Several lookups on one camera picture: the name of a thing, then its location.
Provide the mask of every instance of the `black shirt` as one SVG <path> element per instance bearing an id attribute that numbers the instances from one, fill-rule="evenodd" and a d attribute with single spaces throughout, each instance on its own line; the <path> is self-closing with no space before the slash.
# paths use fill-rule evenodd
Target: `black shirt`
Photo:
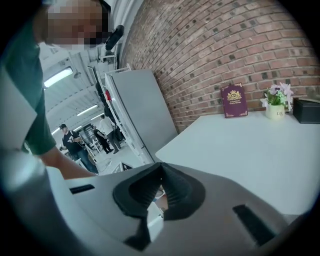
<path id="1" fill-rule="evenodd" d="M 82 150 L 82 147 L 79 145 L 78 142 L 71 142 L 71 137 L 75 139 L 79 138 L 79 135 L 74 131 L 69 131 L 67 134 L 63 136 L 62 143 L 69 150 L 71 155 L 75 155 L 80 150 Z"/>
<path id="2" fill-rule="evenodd" d="M 98 134 L 98 132 L 102 134 L 102 132 L 99 131 L 98 129 L 93 130 L 94 136 L 97 138 L 97 140 L 98 140 L 100 143 L 104 143 L 104 141 L 105 141 L 106 139 L 105 139 L 104 137 L 101 137 L 101 136 Z"/>

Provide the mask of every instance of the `white shirt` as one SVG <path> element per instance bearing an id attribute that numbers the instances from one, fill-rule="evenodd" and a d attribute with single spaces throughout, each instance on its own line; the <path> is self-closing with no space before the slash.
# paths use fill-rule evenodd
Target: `white shirt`
<path id="1" fill-rule="evenodd" d="M 100 121 L 100 131 L 105 135 L 108 135 L 109 133 L 114 131 L 113 126 L 115 126 L 115 124 L 107 116 Z"/>

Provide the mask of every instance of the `gray plastic machine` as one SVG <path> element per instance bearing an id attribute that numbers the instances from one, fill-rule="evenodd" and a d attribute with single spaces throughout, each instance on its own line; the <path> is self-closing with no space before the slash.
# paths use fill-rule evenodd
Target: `gray plastic machine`
<path id="1" fill-rule="evenodd" d="M 182 166 L 65 181 L 30 154 L 2 152 L 0 163 L 1 189 L 16 216 L 54 255 L 264 255 L 288 226 L 239 184 Z M 151 242 L 147 208 L 160 185 L 168 210 Z"/>

